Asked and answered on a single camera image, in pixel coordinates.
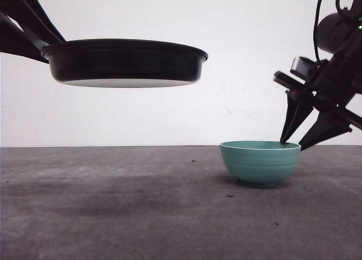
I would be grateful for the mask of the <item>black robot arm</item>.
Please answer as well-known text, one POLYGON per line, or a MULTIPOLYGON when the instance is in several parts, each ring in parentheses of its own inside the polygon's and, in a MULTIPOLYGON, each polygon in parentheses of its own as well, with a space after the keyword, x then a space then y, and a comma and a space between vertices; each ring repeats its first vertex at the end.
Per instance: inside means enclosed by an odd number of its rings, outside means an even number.
POLYGON ((277 71, 274 81, 287 88, 286 120, 280 143, 284 144, 313 109, 319 115, 299 141, 303 150, 335 136, 361 128, 361 117, 346 108, 361 93, 361 0, 353 0, 350 8, 341 8, 313 27, 314 49, 332 53, 330 60, 312 61, 305 57, 293 60, 291 73, 304 80, 296 81, 277 71))

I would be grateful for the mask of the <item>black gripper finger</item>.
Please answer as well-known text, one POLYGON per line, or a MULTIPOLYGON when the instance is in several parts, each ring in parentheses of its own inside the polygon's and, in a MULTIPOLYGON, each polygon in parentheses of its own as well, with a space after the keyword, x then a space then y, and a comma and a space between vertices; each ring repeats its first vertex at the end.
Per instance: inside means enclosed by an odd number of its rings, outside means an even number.
POLYGON ((38 0, 1 0, 1 12, 14 19, 33 43, 65 42, 38 0))
POLYGON ((1 52, 49 63, 24 32, 3 13, 1 13, 1 52))

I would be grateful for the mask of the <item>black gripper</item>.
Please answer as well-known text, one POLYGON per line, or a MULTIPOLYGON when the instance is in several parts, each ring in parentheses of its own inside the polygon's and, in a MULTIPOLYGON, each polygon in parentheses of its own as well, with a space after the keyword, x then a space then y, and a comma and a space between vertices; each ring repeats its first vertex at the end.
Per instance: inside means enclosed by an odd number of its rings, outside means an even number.
POLYGON ((352 81, 343 77, 345 60, 333 57, 323 60, 316 74, 300 83, 289 75, 277 71, 274 81, 287 88, 287 111, 280 143, 284 144, 309 116, 313 109, 320 113, 314 125, 299 141, 301 151, 330 138, 351 132, 350 125, 361 128, 361 117, 345 106, 357 93, 352 81))

